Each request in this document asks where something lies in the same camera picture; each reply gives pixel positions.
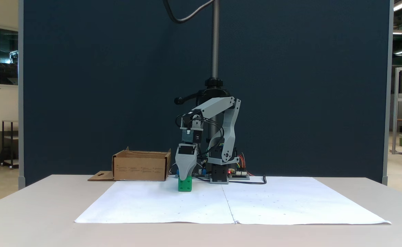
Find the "dark blue wall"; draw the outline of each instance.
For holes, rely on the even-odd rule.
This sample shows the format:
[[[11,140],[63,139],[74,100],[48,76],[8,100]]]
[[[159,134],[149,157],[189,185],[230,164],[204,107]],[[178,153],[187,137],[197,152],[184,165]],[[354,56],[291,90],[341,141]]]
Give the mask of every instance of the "dark blue wall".
[[[388,0],[221,1],[219,75],[252,173],[381,181],[388,22]],[[26,0],[26,183],[175,150],[193,105],[173,98],[204,88],[210,33],[210,7],[176,25],[161,0]]]

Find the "green block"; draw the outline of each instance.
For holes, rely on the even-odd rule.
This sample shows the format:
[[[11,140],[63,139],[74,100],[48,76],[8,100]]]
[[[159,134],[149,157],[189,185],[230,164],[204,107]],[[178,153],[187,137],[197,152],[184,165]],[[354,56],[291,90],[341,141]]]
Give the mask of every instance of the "green block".
[[[178,191],[191,192],[192,191],[192,176],[187,176],[185,180],[178,178]]]

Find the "black cable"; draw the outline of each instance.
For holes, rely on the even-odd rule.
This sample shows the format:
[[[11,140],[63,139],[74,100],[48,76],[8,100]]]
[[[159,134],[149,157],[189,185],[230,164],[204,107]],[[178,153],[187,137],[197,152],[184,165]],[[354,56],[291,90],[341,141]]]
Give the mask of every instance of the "black cable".
[[[210,180],[202,179],[197,176],[194,176],[194,177],[198,178],[199,180],[202,180],[202,181],[210,182]],[[263,180],[263,182],[229,181],[229,183],[248,184],[248,185],[265,185],[267,183],[265,174],[263,174],[262,180]]]
[[[176,119],[175,119],[175,124],[176,124],[176,126],[178,126],[178,127],[181,128],[181,125],[178,124],[178,119],[179,119],[180,117],[184,116],[184,115],[185,115],[185,114],[181,114],[181,115],[178,115],[178,116],[176,117]]]
[[[207,3],[204,3],[203,5],[201,5],[197,10],[195,10],[193,13],[189,14],[187,17],[184,17],[183,19],[176,19],[175,16],[172,13],[172,9],[169,5],[169,1],[168,0],[163,0],[163,3],[165,5],[166,11],[169,15],[169,18],[175,22],[176,24],[181,24],[184,23],[190,19],[193,18],[193,16],[195,16],[196,14],[198,14],[199,11],[203,10],[204,8],[206,8],[208,5],[210,5],[210,3],[213,3],[215,0],[210,0]]]
[[[195,177],[195,178],[198,178],[199,180],[202,180],[202,181],[210,182],[210,180],[202,179],[202,178],[200,178],[200,177],[198,177],[198,176],[194,176],[194,177]]]
[[[249,184],[249,185],[265,185],[266,184],[266,175],[262,176],[263,182],[244,182],[244,181],[229,181],[230,183],[239,183],[239,184]]]
[[[218,147],[220,145],[221,140],[224,138],[225,130],[224,130],[224,128],[222,126],[220,126],[218,124],[218,122],[213,121],[213,120],[208,119],[208,118],[205,118],[205,117],[195,117],[195,118],[191,119],[190,122],[188,123],[188,128],[187,129],[190,129],[190,124],[194,120],[199,120],[201,122],[207,122],[208,124],[215,125],[219,129],[219,131],[221,132],[221,137],[220,137],[219,141],[214,146],[210,147],[207,151],[198,154],[198,156],[202,156],[204,154],[210,153],[212,150],[214,150],[216,147]]]

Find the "open cardboard box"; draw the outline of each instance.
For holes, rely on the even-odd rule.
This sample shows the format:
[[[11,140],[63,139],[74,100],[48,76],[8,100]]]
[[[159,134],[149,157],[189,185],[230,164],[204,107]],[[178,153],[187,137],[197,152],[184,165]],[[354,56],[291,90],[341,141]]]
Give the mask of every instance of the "open cardboard box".
[[[113,155],[112,170],[100,171],[88,181],[166,181],[171,168],[167,152],[120,151]]]

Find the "white table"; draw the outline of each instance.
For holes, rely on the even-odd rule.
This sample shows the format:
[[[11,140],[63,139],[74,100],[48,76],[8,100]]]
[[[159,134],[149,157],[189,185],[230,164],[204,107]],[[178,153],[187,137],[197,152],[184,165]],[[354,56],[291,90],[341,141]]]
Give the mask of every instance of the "white table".
[[[114,183],[86,181],[89,177],[52,175],[1,199],[0,247],[175,247],[177,243],[232,247],[402,247],[402,193],[365,178],[316,179],[392,225],[74,223]],[[229,236],[241,239],[233,242]]]

